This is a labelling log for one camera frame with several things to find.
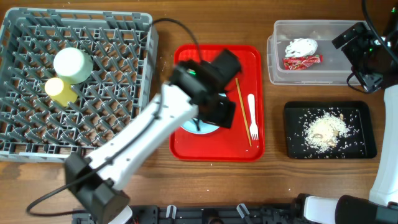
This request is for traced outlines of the yellow plastic cup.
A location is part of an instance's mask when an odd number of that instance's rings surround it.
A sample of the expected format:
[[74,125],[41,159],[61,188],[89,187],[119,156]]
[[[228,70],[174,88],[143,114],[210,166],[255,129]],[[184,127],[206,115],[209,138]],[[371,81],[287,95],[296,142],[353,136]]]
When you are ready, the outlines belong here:
[[47,80],[44,89],[53,101],[63,107],[67,107],[69,103],[74,103],[78,98],[78,95],[72,90],[72,86],[57,77]]

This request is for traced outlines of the red snack wrapper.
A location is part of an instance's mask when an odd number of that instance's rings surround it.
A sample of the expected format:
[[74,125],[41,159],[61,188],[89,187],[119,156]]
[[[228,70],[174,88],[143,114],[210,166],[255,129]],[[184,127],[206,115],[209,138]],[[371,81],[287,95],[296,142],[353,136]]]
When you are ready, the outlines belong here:
[[306,70],[313,64],[322,63],[323,55],[310,55],[304,57],[290,57],[283,59],[283,66],[285,70]]

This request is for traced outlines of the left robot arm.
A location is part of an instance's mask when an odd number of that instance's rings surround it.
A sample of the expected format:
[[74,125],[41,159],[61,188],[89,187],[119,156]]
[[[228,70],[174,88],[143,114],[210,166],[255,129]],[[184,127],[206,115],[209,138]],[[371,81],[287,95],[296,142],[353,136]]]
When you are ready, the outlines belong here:
[[65,161],[68,190],[96,223],[126,223],[132,216],[123,189],[131,176],[183,123],[193,118],[230,128],[236,104],[221,92],[241,71],[234,60],[179,62],[160,93],[101,148]]

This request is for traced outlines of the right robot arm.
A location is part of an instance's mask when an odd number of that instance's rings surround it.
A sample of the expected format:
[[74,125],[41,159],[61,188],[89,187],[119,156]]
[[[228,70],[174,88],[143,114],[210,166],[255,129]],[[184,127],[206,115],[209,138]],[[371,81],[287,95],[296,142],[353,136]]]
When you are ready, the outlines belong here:
[[397,223],[397,7],[379,34],[361,3],[365,22],[359,22],[333,40],[352,64],[352,74],[364,94],[384,90],[386,124],[381,158],[369,198],[343,195],[338,199],[299,194],[292,216],[314,223]]

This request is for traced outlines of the white napkin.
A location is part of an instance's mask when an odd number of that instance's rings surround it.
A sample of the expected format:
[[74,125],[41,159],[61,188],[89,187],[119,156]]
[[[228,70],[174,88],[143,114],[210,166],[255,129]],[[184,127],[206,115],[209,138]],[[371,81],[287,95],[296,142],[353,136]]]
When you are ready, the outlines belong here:
[[286,58],[306,57],[313,55],[318,48],[318,43],[313,39],[294,39],[285,48]]

